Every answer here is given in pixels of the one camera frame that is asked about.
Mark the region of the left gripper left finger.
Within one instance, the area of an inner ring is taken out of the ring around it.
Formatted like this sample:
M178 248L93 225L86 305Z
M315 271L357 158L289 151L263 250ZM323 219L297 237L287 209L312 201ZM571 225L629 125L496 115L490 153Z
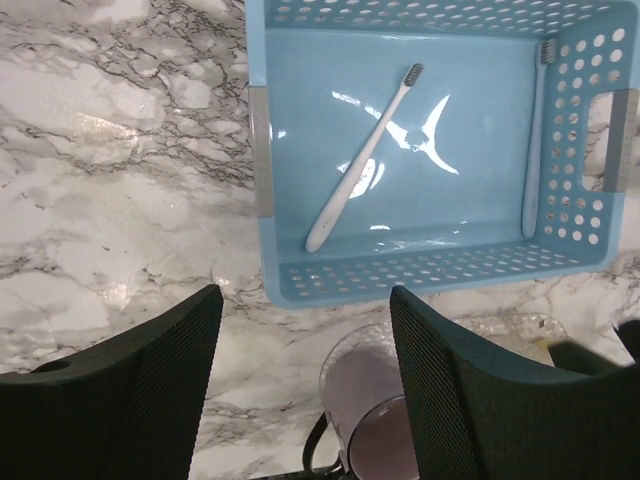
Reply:
M188 478L223 303L208 285L90 348L3 374L2 478Z

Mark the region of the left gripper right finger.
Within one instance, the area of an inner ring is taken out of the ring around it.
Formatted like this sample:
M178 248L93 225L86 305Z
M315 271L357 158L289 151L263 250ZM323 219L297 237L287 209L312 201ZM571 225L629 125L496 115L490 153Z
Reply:
M572 341L550 364L442 316L403 287L393 337L423 479L635 479L639 367Z

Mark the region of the clear textured round tray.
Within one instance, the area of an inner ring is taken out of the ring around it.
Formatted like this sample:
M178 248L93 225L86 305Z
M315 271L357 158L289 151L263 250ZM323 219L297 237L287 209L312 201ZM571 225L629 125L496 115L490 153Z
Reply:
M499 313L456 317L453 322L485 338L508 337L534 343L558 341L567 337L564 327L542 313Z

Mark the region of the purple translucent cup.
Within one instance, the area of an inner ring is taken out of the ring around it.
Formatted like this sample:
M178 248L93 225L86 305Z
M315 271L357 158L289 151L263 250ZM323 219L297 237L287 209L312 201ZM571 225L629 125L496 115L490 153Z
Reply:
M391 325L360 327L331 349L320 369L324 413L305 443L302 463L314 479L418 479L417 460ZM333 465L315 468L317 444L331 426Z

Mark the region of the blue plastic basket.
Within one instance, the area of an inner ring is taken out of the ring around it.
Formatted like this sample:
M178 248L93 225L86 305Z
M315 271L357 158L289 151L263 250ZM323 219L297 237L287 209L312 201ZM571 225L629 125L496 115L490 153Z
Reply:
M268 299L371 301L603 270L618 251L639 97L635 1L249 1ZM538 45L536 231L521 215ZM424 70L315 253L311 227L409 68Z

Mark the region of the grey toothbrush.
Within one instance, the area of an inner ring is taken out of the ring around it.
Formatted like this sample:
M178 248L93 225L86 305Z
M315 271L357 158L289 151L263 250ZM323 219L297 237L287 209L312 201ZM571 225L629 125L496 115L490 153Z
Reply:
M415 85L417 79L424 70L424 65L421 63L413 64L406 72L404 79L400 83L394 97L381 114L378 119L374 130L370 134L369 138L365 142L364 146L349 165L349 168L344 173L338 186L322 208L320 214L316 218L305 242L305 250L308 253L315 253L318 251L330 233L333 231L337 221L339 220L344 208L346 207L349 197L354 190L355 186L360 180L361 174L364 168L376 148L379 140L381 139L387 124L391 120L396 109L399 107L404 96Z
M535 64L534 100L521 215L521 231L524 238L532 238L536 231L539 206L545 77L547 68L556 60L556 56L557 46L555 39L547 38L538 45Z

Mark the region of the yellow toothpaste tube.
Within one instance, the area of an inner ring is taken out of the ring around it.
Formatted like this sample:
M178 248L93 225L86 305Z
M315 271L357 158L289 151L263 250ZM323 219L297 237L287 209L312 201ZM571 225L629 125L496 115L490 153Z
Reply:
M549 350L550 348L553 348L556 345L559 344L563 344L564 340L560 340L560 339L537 339L533 342L533 344L542 349L542 350Z

